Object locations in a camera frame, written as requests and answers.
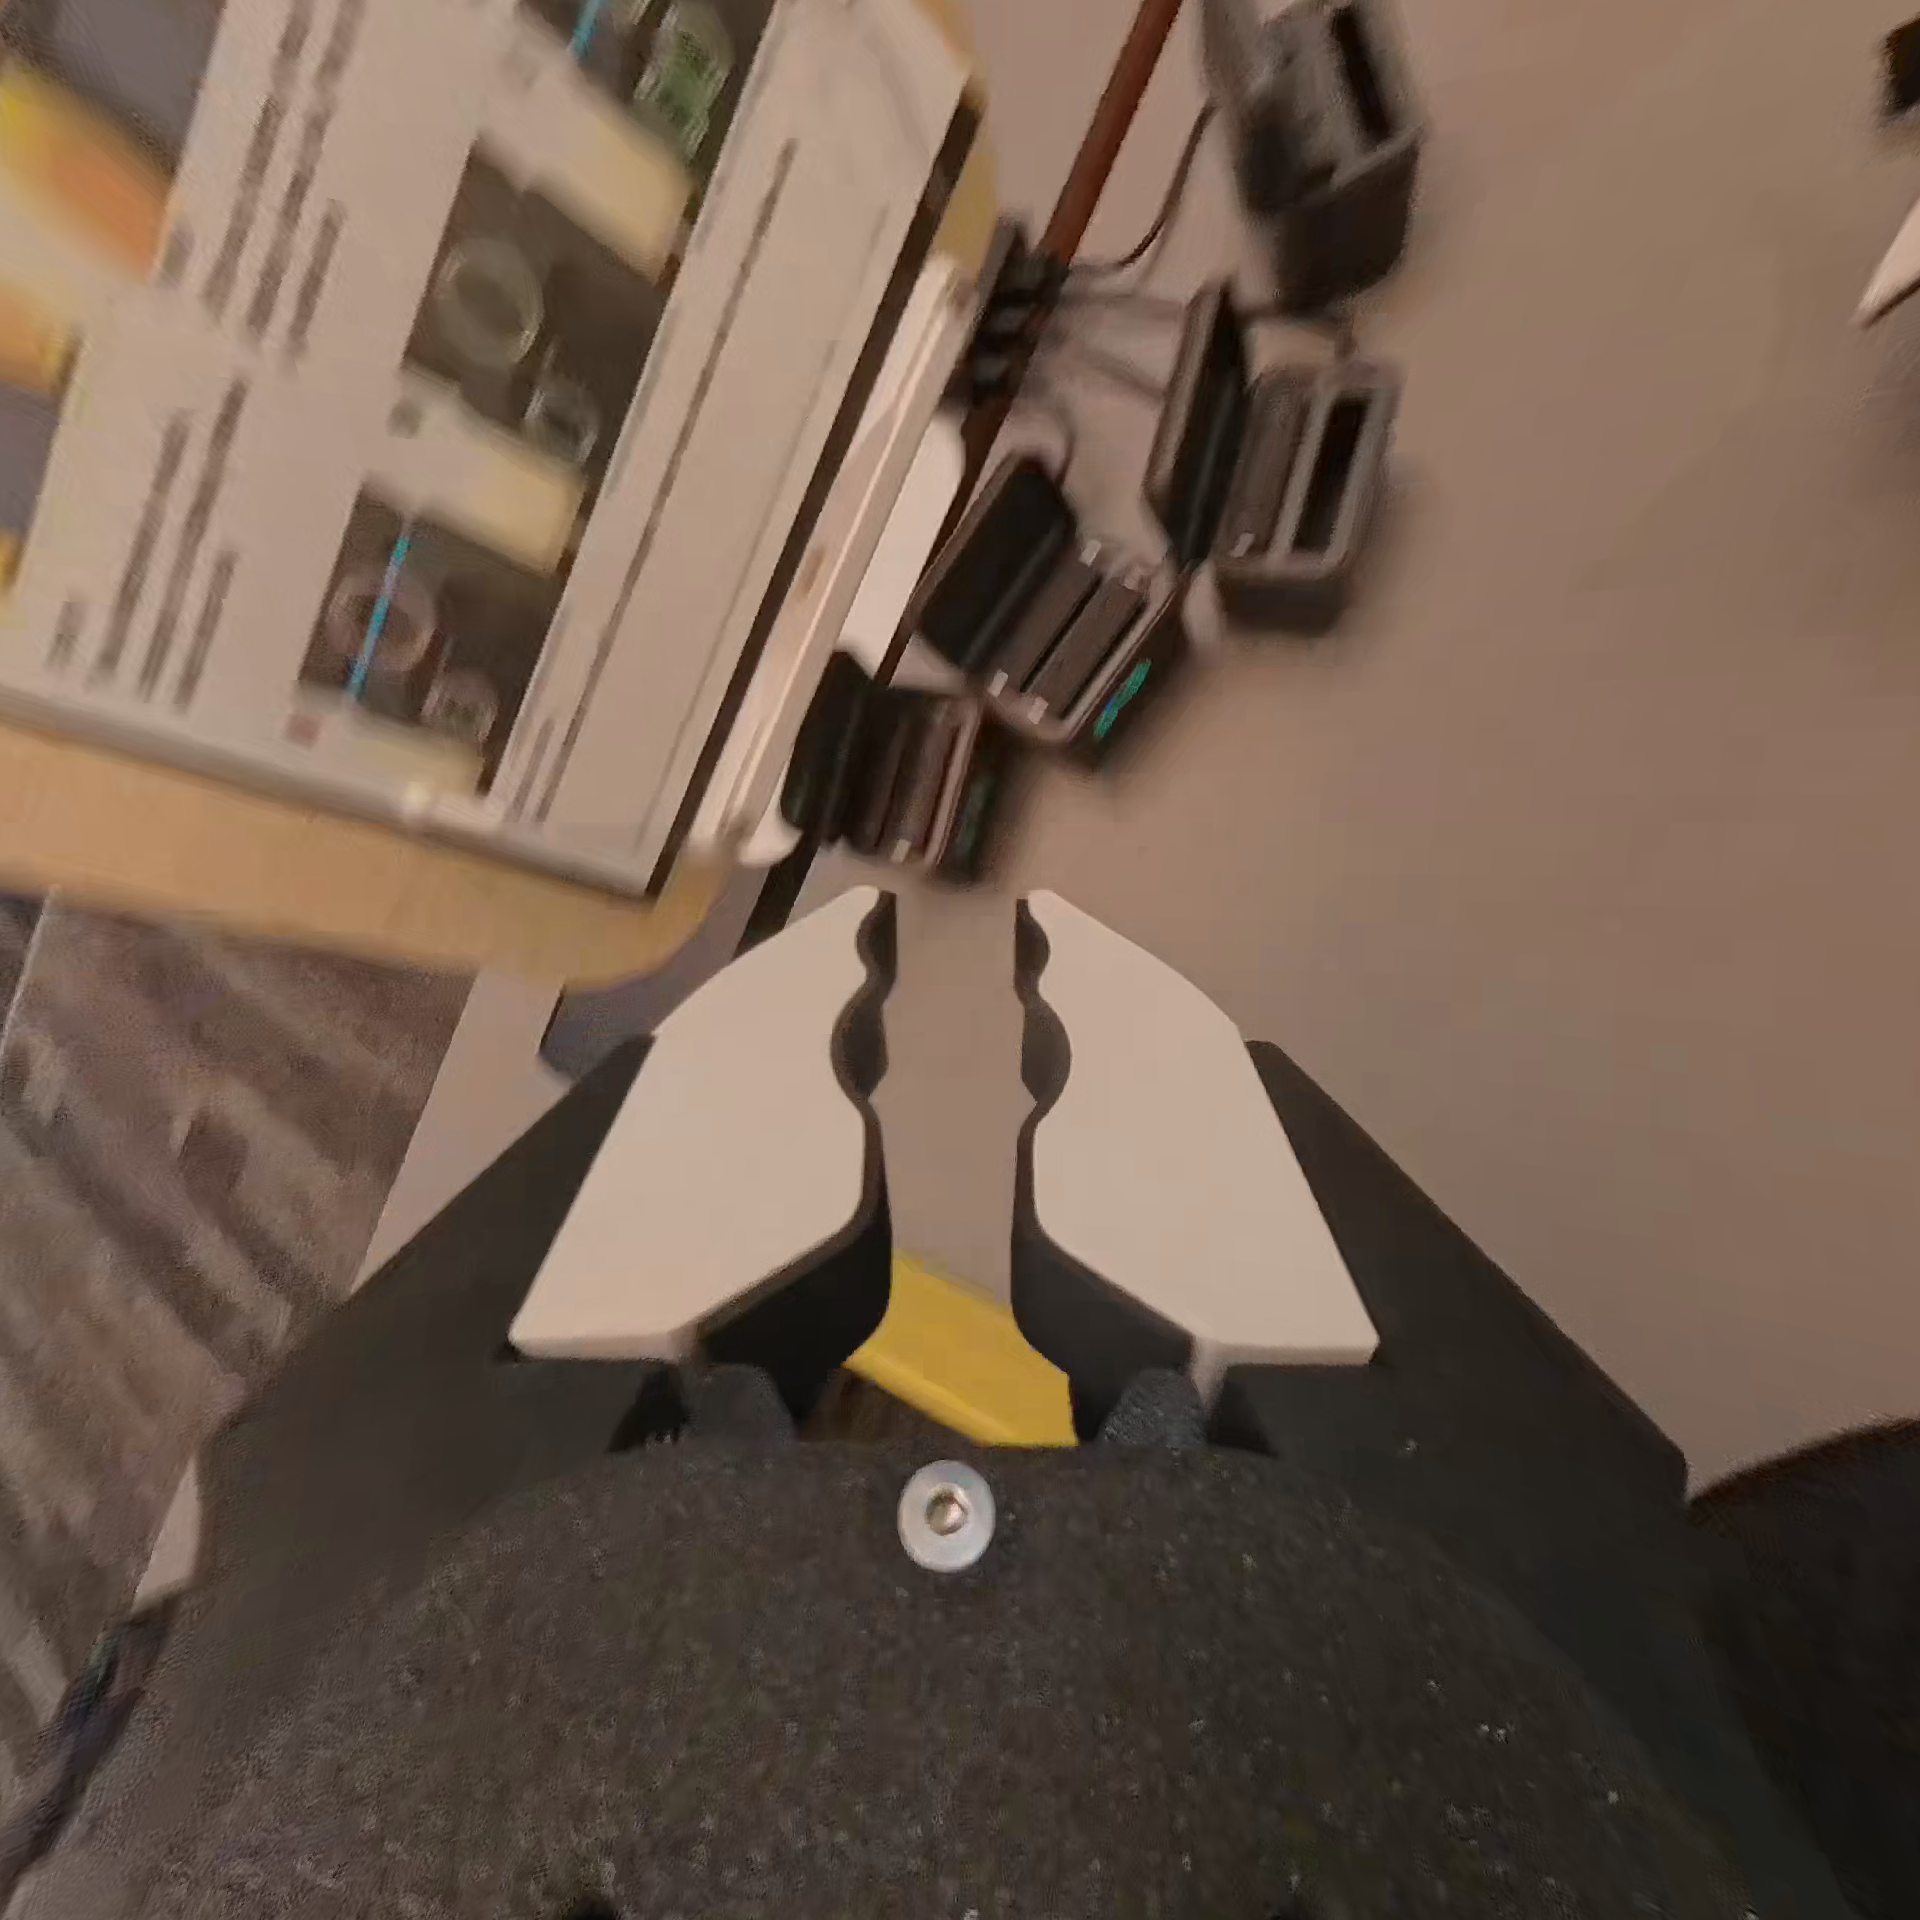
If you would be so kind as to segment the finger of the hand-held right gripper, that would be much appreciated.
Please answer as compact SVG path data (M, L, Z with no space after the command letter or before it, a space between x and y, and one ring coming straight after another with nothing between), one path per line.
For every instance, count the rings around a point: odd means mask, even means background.
M1887 254L1867 277L1857 306L1857 323L1862 330L1873 330L1900 304L1918 294L1920 264L1920 206L1918 199L1908 206L1900 228L1895 231Z

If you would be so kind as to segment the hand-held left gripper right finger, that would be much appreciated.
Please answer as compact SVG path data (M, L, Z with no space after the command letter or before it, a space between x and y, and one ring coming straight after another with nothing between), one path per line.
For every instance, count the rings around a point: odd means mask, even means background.
M1012 1312L1094 1424L1150 1372L1359 1368L1369 1314L1242 1029L1054 892L1016 910Z

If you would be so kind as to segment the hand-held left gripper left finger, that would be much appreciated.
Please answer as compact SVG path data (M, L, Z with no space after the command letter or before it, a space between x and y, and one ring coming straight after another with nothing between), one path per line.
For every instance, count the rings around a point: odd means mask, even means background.
M524 1360L767 1373L804 1420L892 1299L876 1090L896 896L857 885L650 1038L508 1333Z

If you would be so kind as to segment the yellow plastic bin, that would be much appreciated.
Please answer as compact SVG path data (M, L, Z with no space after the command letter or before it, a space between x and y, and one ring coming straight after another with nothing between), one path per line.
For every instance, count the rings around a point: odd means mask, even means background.
M983 1446L1078 1442L1067 1375L1024 1339L1010 1306L911 1255L894 1255L887 1309L848 1368Z

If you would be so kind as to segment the black battery charging case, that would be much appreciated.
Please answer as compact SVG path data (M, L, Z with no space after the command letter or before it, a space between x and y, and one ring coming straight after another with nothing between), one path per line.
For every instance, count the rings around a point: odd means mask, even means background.
M1208 95L1276 306L1322 319L1401 263L1425 151L1400 5L1202 2Z
M1033 452L998 462L908 600L905 629L1026 748L1097 771L1191 651L1190 580L1094 538Z
M778 792L782 824L947 885L985 878L1024 748L966 688L876 678L833 651Z
M1256 370L1225 279L1185 304L1143 469L1168 559L1244 629L1318 638L1354 595L1385 492L1403 370L1345 351Z

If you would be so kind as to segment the black multiport charger hub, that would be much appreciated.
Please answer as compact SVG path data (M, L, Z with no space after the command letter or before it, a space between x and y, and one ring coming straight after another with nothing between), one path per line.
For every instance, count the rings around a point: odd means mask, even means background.
M976 284L972 334L950 386L953 405L972 413L1010 397L1063 277L1063 261L1033 246L1023 220L1000 215Z

